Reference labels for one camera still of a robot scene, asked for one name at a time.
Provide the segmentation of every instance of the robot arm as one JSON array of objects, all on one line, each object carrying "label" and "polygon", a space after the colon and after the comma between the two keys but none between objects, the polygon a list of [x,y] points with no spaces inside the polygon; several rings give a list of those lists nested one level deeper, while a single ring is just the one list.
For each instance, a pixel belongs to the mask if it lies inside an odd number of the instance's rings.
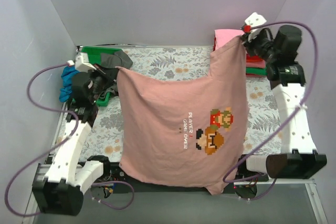
[{"label": "robot arm", "polygon": [[[84,167],[76,174],[82,147],[98,113],[96,100],[107,83],[104,76],[97,74],[96,67],[81,56],[83,55],[76,57],[76,63],[69,62],[81,71],[72,78],[72,97],[68,102],[68,110],[74,111],[79,118],[78,128],[72,138],[60,146],[43,180],[33,183],[38,207],[41,212],[47,214],[77,215],[82,207],[85,192],[97,179],[110,174],[110,161],[105,156],[89,157]],[[68,137],[76,124],[70,113],[66,121],[62,141]]]},{"label": "robot arm", "polygon": [[[295,58],[301,43],[301,30],[284,25],[276,38],[269,39],[266,29],[249,30],[249,26],[262,25],[266,20],[253,13],[245,20],[243,44],[250,55],[258,55],[266,62],[267,78],[278,104],[283,123],[298,108],[304,95],[306,80],[301,65]],[[252,155],[246,159],[249,171],[267,173],[271,178],[307,179],[327,163],[327,157],[318,154],[312,140],[306,114],[307,107],[300,106],[296,116],[282,131],[281,153]]]}]

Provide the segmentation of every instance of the floral tablecloth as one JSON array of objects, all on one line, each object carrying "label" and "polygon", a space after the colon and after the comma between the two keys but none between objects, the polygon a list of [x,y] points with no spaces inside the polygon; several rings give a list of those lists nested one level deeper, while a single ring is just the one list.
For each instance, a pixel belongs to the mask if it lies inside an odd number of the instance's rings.
[{"label": "floral tablecloth", "polygon": [[[209,68],[212,47],[191,48],[129,48],[124,51],[133,60],[132,70],[160,80],[190,80],[204,76]],[[248,153],[279,126],[277,105],[266,78],[246,81],[250,113],[244,153]],[[65,130],[63,119],[57,142]],[[279,153],[281,134],[258,153]],[[123,118],[118,97],[107,107],[100,107],[92,132],[84,143],[80,162],[91,155],[108,156],[111,162],[121,159],[123,148]]]}]

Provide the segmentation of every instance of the black mount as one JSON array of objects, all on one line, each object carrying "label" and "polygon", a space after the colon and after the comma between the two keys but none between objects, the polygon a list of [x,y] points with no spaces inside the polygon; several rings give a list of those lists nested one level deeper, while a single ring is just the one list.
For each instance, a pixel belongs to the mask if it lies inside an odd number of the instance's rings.
[{"label": "black mount", "polygon": [[[249,35],[242,35],[243,44],[249,55],[258,55],[266,62],[267,79],[272,89],[289,83],[306,84],[303,68],[295,61],[302,40],[299,28],[283,25],[275,39],[268,28],[262,29],[251,41],[248,41]],[[318,154],[316,150],[311,154],[292,150],[292,153],[269,155],[266,159],[267,173],[271,178],[308,179],[326,164],[327,156]]]},{"label": "black mount", "polygon": [[[96,100],[105,84],[104,78],[93,73],[80,72],[72,78],[72,94],[68,100],[68,110],[74,111],[82,123],[88,122],[91,127],[98,113]],[[68,113],[66,120],[75,118]],[[110,174],[110,162],[105,156],[92,156],[88,159],[103,163],[103,176]],[[83,205],[83,193],[79,186],[66,184],[65,179],[59,183],[36,181],[33,183],[33,194],[41,212],[46,214],[76,216]]]}]

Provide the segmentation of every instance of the white wall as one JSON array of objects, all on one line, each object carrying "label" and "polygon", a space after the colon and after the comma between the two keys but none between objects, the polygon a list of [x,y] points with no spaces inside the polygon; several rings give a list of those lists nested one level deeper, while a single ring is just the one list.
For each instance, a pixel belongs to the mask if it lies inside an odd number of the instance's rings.
[{"label": "white wall", "polygon": [[[316,34],[320,61],[315,88],[307,105],[311,134],[320,153],[327,154],[328,164],[316,177],[318,193],[329,223],[336,223],[336,46],[335,17],[336,0],[287,0],[278,21],[296,20],[309,25]],[[311,77],[312,43],[304,34],[299,62],[303,65],[307,79]]]},{"label": "white wall", "polygon": [[[75,47],[50,0],[0,0],[0,223],[21,223],[4,204],[4,190],[12,175],[42,151],[50,148],[58,116],[31,105],[26,85],[47,66],[72,58]],[[60,71],[36,81],[34,98],[60,108]],[[37,164],[14,182],[10,203],[25,212]]]},{"label": "white wall", "polygon": [[51,0],[76,45],[211,45],[252,12],[274,21],[285,0]]}]

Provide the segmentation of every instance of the metal frame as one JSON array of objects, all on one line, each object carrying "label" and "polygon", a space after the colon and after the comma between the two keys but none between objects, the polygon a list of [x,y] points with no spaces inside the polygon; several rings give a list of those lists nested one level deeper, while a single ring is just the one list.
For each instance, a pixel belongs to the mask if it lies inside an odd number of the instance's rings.
[{"label": "metal frame", "polygon": [[[58,137],[60,127],[61,127],[61,122],[63,119],[63,113],[60,114],[60,118],[57,124],[57,129],[55,132],[54,136],[54,141],[53,145],[56,143],[56,139]],[[35,180],[41,180],[45,173],[49,170],[50,165],[39,165],[36,174],[35,174]],[[76,168],[76,173],[78,173],[82,167],[80,165],[77,166]],[[259,185],[264,184],[264,185],[270,185],[272,184],[273,180],[270,179],[267,182],[258,182]],[[237,182],[235,185],[245,185],[248,184],[248,182]],[[276,184],[305,184],[307,193],[310,199],[310,203],[312,205],[312,209],[314,211],[316,220],[318,224],[328,224],[326,215],[324,213],[319,195],[317,193],[316,189],[316,184],[314,183],[314,179],[278,179]],[[35,197],[33,193],[30,194],[29,202],[26,208],[26,214],[32,214],[38,210],[37,203],[35,200]],[[30,218],[23,218],[22,224],[33,224],[35,217],[30,217]]]},{"label": "metal frame", "polygon": [[316,220],[318,224],[328,224],[327,217],[324,213],[322,203],[320,201],[319,194],[316,189],[316,184],[306,184],[307,193],[310,199],[311,206],[313,208]]}]

